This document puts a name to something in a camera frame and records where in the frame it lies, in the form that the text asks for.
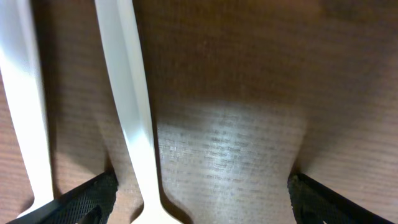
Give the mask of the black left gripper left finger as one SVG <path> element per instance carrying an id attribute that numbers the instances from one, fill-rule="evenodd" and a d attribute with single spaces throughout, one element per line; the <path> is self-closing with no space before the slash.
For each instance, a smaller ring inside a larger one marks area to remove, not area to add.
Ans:
<path id="1" fill-rule="evenodd" d="M 60 198 L 7 224 L 107 223 L 117 191 L 116 174 L 103 172 Z"/>

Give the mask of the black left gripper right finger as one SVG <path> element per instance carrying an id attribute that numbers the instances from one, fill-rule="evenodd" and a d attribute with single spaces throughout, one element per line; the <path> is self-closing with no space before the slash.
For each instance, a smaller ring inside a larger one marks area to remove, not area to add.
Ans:
<path id="1" fill-rule="evenodd" d="M 290 175 L 287 188 L 294 218 L 298 224 L 392 224 L 391 221 L 360 207 L 305 174 Z"/>

